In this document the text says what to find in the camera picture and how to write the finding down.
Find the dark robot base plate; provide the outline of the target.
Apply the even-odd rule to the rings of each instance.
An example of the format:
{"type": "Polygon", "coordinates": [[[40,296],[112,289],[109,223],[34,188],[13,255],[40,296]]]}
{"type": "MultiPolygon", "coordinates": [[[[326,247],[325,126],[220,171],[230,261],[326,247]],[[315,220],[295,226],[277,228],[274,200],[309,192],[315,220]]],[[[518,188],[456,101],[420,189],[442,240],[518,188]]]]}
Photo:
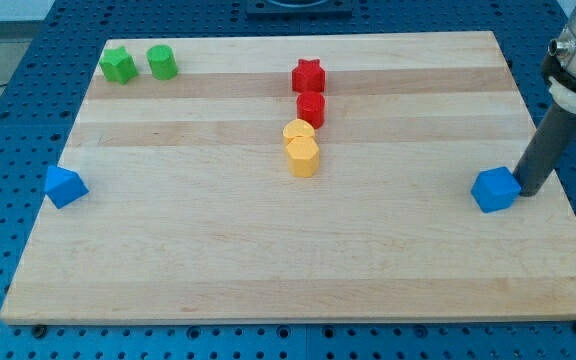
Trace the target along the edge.
{"type": "Polygon", "coordinates": [[[268,16],[349,16],[354,0],[245,0],[246,14],[254,17],[268,16]]]}

